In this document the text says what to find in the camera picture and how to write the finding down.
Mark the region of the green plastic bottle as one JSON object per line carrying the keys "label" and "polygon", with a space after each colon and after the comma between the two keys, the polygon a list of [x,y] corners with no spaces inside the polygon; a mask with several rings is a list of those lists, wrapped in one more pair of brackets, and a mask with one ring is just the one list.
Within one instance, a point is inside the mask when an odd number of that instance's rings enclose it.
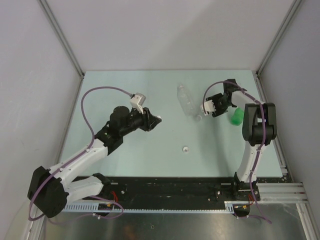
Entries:
{"label": "green plastic bottle", "polygon": [[230,118],[230,123],[234,126],[240,126],[244,120],[244,111],[241,108],[236,108]]}

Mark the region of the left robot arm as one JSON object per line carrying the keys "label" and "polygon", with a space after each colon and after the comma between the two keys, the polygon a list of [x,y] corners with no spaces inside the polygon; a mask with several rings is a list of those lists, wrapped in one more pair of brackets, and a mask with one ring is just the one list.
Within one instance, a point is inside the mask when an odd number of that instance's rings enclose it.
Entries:
{"label": "left robot arm", "polygon": [[126,106],[116,107],[82,151],[48,169],[40,166],[34,170],[27,193],[30,206],[36,206],[43,216],[53,218],[74,201],[92,196],[107,199],[111,188],[102,174],[95,173],[84,180],[75,179],[88,167],[113,153],[123,144],[124,136],[138,129],[150,132],[161,122],[162,118],[151,114],[147,107],[142,111]]}

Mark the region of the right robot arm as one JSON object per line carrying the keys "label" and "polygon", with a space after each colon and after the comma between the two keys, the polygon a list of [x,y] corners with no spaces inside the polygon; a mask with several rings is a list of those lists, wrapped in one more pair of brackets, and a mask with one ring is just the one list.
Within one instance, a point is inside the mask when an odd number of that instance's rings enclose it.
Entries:
{"label": "right robot arm", "polygon": [[218,117],[228,111],[229,107],[243,110],[242,137],[245,149],[242,161],[231,182],[230,194],[242,201],[249,193],[254,195],[257,183],[257,169],[265,148],[277,137],[276,106],[263,103],[240,87],[235,79],[221,82],[223,92],[203,100],[208,104],[207,113]]}

